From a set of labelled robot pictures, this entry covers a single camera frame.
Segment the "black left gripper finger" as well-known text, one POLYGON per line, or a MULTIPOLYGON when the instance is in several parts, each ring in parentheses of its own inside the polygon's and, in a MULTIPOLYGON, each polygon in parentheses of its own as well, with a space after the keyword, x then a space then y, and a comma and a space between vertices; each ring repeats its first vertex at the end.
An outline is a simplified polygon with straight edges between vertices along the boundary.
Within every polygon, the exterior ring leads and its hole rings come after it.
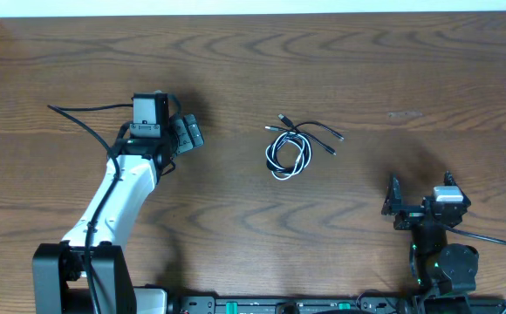
POLYGON ((193 114, 188 114, 184 117, 184 122, 188 129, 188 135, 194 147, 201 147, 204 144, 201 129, 198 125, 197 119, 193 114))
POLYGON ((189 124, 185 119, 177 118, 173 121, 173 129, 176 134, 178 146, 177 154, 183 154, 195 147, 194 124, 189 124))

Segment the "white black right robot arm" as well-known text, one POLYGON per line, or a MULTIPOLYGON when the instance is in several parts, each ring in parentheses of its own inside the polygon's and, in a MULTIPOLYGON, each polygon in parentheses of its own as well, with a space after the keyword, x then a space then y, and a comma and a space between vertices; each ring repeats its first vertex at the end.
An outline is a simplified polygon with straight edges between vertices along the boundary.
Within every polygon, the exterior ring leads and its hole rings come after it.
POLYGON ((462 222, 470 205, 449 172, 419 205, 406 204, 398 178, 390 176, 381 214, 394 218, 394 229, 411 233, 411 272, 428 297, 454 297, 476 289, 477 250, 447 239, 447 231, 462 222))

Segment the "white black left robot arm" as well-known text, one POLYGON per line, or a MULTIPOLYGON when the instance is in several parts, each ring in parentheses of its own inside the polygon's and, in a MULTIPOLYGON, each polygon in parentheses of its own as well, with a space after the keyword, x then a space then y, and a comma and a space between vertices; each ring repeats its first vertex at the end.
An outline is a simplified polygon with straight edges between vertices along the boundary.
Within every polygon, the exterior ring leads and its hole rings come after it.
POLYGON ((157 286, 133 285, 124 257, 146 198, 174 159, 204 143, 194 115, 161 91, 136 93, 112 145, 106 173, 85 213, 57 243, 32 257, 38 313, 176 313, 178 304, 157 286))

